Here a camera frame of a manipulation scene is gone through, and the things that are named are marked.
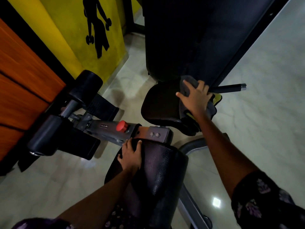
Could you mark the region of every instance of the orange wood panel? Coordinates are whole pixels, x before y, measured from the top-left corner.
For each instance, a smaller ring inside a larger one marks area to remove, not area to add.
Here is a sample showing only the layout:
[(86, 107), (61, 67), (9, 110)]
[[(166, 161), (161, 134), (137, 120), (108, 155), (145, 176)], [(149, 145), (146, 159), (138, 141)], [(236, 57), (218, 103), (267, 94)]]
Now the orange wood panel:
[(29, 129), (48, 103), (0, 75), (0, 123)]
[(0, 19), (0, 70), (48, 102), (65, 83)]
[(23, 132), (0, 126), (0, 161), (16, 145)]

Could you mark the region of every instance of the sleeve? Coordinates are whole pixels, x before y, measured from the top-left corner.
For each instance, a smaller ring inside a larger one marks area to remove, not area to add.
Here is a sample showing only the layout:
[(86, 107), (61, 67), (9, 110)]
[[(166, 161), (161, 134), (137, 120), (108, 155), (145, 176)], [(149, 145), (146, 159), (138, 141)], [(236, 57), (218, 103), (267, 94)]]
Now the sleeve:
[(264, 172), (248, 174), (234, 189), (231, 203), (241, 228), (305, 228), (305, 210)]
[(15, 224), (12, 229), (76, 229), (63, 219), (32, 218), (24, 219)]

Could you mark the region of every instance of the microfiber towel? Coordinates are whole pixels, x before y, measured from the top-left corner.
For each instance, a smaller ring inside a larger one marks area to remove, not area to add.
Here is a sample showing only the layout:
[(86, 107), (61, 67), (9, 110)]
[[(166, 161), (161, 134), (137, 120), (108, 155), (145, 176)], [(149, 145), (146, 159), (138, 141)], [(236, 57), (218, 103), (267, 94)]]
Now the microfiber towel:
[[(188, 81), (194, 88), (197, 88), (199, 83), (198, 83), (197, 80), (195, 80), (190, 75), (183, 75), (183, 76), (181, 76), (181, 79), (180, 79), (180, 92), (184, 96), (189, 96), (190, 91), (189, 91), (189, 88), (184, 84), (184, 82), (183, 82), (184, 80)], [(208, 102), (207, 109), (206, 109), (206, 114), (207, 114), (207, 116), (210, 119), (212, 119), (213, 116), (217, 113), (217, 109), (216, 109), (215, 106), (221, 100), (222, 100), (222, 96), (220, 94), (213, 93), (213, 96), (211, 97), (210, 101)], [(183, 119), (183, 118), (192, 118), (193, 120), (195, 120), (194, 117), (192, 116), (192, 114), (190, 113), (190, 111), (184, 106), (184, 104), (182, 103), (181, 100), (179, 102), (179, 115), (180, 115), (180, 119)]]

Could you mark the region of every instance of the marble floor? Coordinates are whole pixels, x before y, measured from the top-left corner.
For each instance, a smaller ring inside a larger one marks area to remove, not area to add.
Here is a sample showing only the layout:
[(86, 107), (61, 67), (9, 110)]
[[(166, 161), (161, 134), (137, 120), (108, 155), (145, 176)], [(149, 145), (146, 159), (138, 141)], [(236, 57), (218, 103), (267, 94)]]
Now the marble floor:
[[(291, 0), (238, 62), (222, 85), (247, 83), (245, 92), (223, 94), (213, 118), (221, 131), (305, 208), (305, 1)], [(129, 59), (103, 96), (124, 110), (122, 119), (150, 125), (140, 113), (155, 81), (147, 75), (145, 39), (126, 35)], [(173, 145), (191, 140), (176, 129)], [(29, 217), (56, 217), (103, 185), (119, 146), (108, 143), (84, 160), (57, 151), (0, 184), (0, 228)], [(208, 149), (189, 156), (185, 185), (213, 228), (239, 228)], [(213, 200), (220, 200), (215, 207)], [(177, 210), (174, 229), (187, 229)]]

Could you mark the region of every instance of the black leather seat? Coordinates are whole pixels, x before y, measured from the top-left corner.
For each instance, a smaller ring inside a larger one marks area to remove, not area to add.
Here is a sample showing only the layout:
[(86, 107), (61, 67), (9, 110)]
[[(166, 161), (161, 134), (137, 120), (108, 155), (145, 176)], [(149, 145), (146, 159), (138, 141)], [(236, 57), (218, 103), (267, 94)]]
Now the black leather seat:
[[(138, 141), (132, 140), (134, 149)], [(173, 146), (145, 139), (142, 141), (142, 167), (120, 201), (144, 225), (169, 229), (189, 159)], [(116, 156), (105, 183), (121, 171)]]
[(180, 79), (159, 82), (147, 93), (142, 104), (141, 114), (151, 124), (171, 126), (188, 136), (195, 136), (199, 128), (192, 120), (180, 119), (179, 98)]

